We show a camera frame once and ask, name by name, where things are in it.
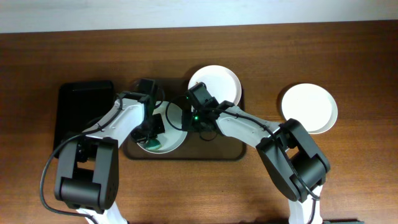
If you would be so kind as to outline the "pale blue plate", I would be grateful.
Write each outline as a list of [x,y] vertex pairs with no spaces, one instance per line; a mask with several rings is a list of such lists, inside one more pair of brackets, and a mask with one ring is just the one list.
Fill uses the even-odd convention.
[[[186,131],[179,131],[171,127],[165,117],[165,110],[168,105],[168,101],[163,101],[162,104],[154,110],[153,115],[160,113],[162,122],[165,128],[165,132],[157,135],[159,141],[158,146],[147,147],[145,143],[138,143],[137,145],[143,150],[153,154],[165,154],[178,148],[187,137]],[[177,128],[182,128],[182,109],[171,103],[168,109],[167,117],[171,123]]]

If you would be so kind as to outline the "white plate top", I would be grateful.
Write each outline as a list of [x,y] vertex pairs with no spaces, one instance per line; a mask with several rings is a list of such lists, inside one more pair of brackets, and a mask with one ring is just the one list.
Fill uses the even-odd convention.
[[188,83],[188,89],[203,82],[211,96],[219,103],[226,100],[238,105],[242,96],[239,78],[221,65],[209,65],[196,71]]

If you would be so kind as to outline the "white plate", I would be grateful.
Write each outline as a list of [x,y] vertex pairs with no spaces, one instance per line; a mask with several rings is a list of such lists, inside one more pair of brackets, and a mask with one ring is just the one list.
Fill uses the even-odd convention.
[[329,131],[338,118],[335,99],[324,88],[300,83],[290,87],[280,101],[282,116],[299,121],[310,134]]
[[219,103],[226,100],[238,105],[242,96],[239,78],[221,65],[209,65],[196,71],[188,83],[188,89],[203,82],[211,96]]

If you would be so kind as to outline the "green scrubbing sponge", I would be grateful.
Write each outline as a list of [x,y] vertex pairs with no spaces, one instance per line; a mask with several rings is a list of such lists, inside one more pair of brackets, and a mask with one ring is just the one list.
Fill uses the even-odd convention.
[[161,147],[162,145],[157,139],[149,139],[144,144],[144,149],[150,152],[158,151]]

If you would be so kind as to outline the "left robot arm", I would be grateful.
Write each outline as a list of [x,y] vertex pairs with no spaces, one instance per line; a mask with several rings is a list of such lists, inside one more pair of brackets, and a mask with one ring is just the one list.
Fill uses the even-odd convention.
[[120,93],[114,106],[92,127],[58,147],[55,198],[89,223],[126,223],[116,205],[119,148],[127,138],[136,143],[164,131],[153,116],[159,86],[139,80],[134,91]]

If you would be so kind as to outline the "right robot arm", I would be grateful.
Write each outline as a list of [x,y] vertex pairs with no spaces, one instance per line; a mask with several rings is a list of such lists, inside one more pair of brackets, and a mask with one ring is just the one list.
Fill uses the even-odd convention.
[[302,124],[266,121],[229,101],[219,103],[202,82],[185,97],[193,111],[182,116],[185,131],[214,131],[256,148],[276,188],[289,203],[289,223],[323,223],[320,192],[330,163]]

